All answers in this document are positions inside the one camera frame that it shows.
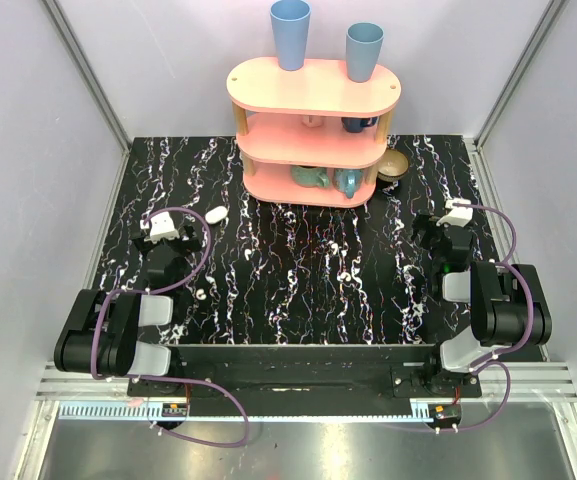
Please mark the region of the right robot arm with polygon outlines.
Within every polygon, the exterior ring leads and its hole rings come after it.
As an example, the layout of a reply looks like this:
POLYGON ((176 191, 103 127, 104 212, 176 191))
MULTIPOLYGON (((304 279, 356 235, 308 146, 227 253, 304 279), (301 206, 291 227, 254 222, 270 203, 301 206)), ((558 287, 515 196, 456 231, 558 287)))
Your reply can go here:
POLYGON ((432 396, 447 396, 476 382, 478 374, 500 356, 527 345, 546 344, 552 319, 534 266, 476 261, 474 233, 467 221, 418 213, 413 233, 431 256, 430 286, 438 300, 465 303, 470 325, 438 343, 411 383, 432 396))

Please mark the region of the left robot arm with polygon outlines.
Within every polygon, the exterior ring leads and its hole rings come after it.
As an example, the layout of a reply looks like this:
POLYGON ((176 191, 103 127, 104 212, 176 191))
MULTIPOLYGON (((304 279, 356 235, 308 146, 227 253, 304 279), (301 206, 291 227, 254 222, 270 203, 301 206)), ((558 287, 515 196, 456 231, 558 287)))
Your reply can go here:
MULTIPOLYGON (((190 260, 201 251, 202 241, 193 226, 177 230, 178 237, 153 243, 141 231, 130 241, 142 261, 138 289, 157 290, 174 284, 191 272, 190 260)), ((78 294, 54 349, 54 363, 62 372, 89 373, 94 329, 107 293, 83 289, 78 294)), ((123 293, 110 301, 104 314, 97 345, 97 373, 124 376, 136 356, 139 314, 146 299, 123 293)))

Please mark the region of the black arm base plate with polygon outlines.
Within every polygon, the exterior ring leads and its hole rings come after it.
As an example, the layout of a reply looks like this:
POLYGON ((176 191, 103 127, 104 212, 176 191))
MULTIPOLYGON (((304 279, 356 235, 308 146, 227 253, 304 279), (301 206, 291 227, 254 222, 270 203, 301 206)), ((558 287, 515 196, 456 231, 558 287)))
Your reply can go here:
POLYGON ((482 396, 479 379, 443 371, 433 345, 182 345, 169 374, 232 393, 363 391, 395 398, 482 396))

